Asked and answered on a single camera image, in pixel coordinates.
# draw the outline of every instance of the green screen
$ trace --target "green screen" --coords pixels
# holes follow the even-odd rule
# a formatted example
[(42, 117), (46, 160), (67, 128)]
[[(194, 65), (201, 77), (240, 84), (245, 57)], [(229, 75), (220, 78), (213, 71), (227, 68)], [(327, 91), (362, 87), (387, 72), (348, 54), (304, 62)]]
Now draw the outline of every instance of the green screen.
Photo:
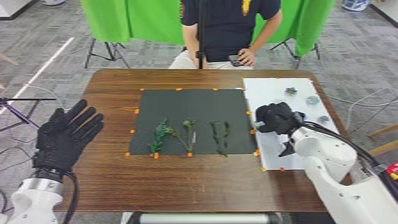
[[(297, 56), (313, 50), (332, 4), (332, 0), (282, 0), (282, 24), (268, 43), (293, 38)], [(82, 0), (82, 6), (98, 40), (130, 42), (131, 38), (138, 38), (183, 44), (179, 0)], [(257, 16), (254, 38), (263, 25)]]

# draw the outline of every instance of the person's hand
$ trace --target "person's hand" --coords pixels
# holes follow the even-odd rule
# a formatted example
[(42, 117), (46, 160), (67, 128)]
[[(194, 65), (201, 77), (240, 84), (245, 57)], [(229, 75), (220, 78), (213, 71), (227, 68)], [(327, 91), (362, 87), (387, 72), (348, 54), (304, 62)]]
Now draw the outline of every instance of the person's hand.
[(103, 129), (103, 114), (96, 114), (94, 107), (83, 111), (85, 107), (87, 101), (80, 100), (67, 113), (58, 108), (39, 128), (34, 168), (71, 172), (83, 148)]
[(243, 66), (254, 66), (256, 64), (256, 55), (254, 55), (254, 52), (250, 51), (250, 49), (243, 48), (240, 50), (240, 64)]

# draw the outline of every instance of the metal stand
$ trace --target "metal stand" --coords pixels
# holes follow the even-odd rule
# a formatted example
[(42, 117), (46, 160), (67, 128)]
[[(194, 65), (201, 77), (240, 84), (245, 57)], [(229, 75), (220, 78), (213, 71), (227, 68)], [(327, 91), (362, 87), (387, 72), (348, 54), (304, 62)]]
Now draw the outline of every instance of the metal stand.
[(195, 57), (199, 59), (199, 69), (202, 69), (202, 63), (204, 63), (204, 25), (206, 25), (206, 0), (201, 0), (199, 1), (199, 23), (197, 23), (199, 51), (195, 52)]
[[(293, 50), (291, 50), (291, 48), (289, 48), (289, 45), (288, 45), (288, 43), (286, 43), (286, 42), (289, 41), (289, 39), (291, 39), (291, 38), (288, 38), (288, 39), (275, 45), (275, 47), (273, 47), (270, 50), (273, 51), (275, 48), (277, 48), (281, 45), (284, 45), (284, 47), (288, 48), (288, 51), (289, 51), (289, 55), (291, 55), (291, 57), (293, 57), (293, 59), (295, 59), (295, 61), (297, 61), (297, 63), (295, 63), (295, 69), (298, 69), (298, 68), (300, 68), (300, 62), (302, 62), (302, 57), (295, 55), (295, 52), (293, 52)], [(314, 44), (313, 51), (316, 52), (316, 58), (318, 58), (318, 60), (320, 60), (320, 48), (318, 48), (318, 44)]]
[[(30, 120), (32, 114), (34, 114), (34, 110), (37, 108), (39, 102), (41, 101), (48, 101), (48, 100), (57, 100), (57, 99), (7, 99), (7, 98), (0, 98), (0, 107), (5, 107), (7, 110), (11, 111), (11, 113), (16, 115), (16, 117), (19, 118), (21, 122), (18, 122), (16, 124), (9, 125), (7, 127), (3, 127), (0, 129), (0, 132), (9, 130), (11, 128), (14, 128), (16, 126), (19, 126), (21, 124), (28, 124), (32, 125), (37, 129), (39, 129), (39, 125), (34, 123), (34, 121)], [(28, 115), (25, 116), (23, 113), (16, 110), (16, 108), (9, 105), (9, 101), (34, 101), (34, 107), (28, 111)]]
[(126, 48), (126, 47), (122, 46), (122, 44), (121, 44), (121, 43), (110, 43), (110, 42), (105, 42), (105, 47), (106, 47), (106, 51), (108, 51), (108, 57), (106, 57), (106, 56), (101, 56), (101, 55), (98, 55), (98, 54), (92, 53), (94, 46), (96, 46), (96, 38), (92, 38), (92, 42), (90, 42), (90, 50), (89, 50), (89, 54), (87, 54), (87, 59), (85, 59), (85, 65), (83, 65), (83, 68), (87, 69), (87, 67), (89, 67), (90, 56), (96, 56), (96, 57), (103, 58), (103, 59), (108, 60), (108, 61), (117, 61), (117, 60), (121, 59), (124, 65), (126, 65), (126, 67), (130, 68), (130, 66), (128, 66), (128, 62), (126, 62), (126, 60), (124, 60), (122, 54), (121, 54), (119, 49), (117, 49), (119, 46), (121, 46), (122, 48)]
[(121, 224), (281, 224), (275, 213), (122, 213)]

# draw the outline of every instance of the white robotic arm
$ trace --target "white robotic arm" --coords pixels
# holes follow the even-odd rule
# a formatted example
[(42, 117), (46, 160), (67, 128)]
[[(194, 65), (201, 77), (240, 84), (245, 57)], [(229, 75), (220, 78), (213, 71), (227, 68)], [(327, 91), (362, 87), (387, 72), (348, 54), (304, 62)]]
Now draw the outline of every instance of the white robotic arm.
[(337, 224), (385, 224), (398, 220), (398, 204), (375, 175), (352, 185), (343, 180), (357, 152), (332, 136), (298, 128), (291, 145), (304, 159), (304, 170)]
[(30, 178), (11, 196), (14, 215), (0, 215), (0, 224), (57, 224), (53, 207), (62, 202), (64, 184), (44, 178)]

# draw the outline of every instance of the person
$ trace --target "person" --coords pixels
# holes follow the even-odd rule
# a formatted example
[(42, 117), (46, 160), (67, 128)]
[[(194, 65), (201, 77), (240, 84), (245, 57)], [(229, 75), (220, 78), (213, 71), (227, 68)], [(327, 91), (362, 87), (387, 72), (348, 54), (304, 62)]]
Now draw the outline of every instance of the person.
[[(199, 1), (181, 0), (181, 24), (185, 49), (170, 64), (170, 69), (199, 68), (197, 22)], [(204, 24), (204, 69), (252, 69), (256, 53), (277, 30), (282, 13), (281, 0), (208, 0)], [(256, 41), (252, 33), (256, 15), (266, 20)], [(238, 55), (240, 65), (233, 66), (229, 56)]]

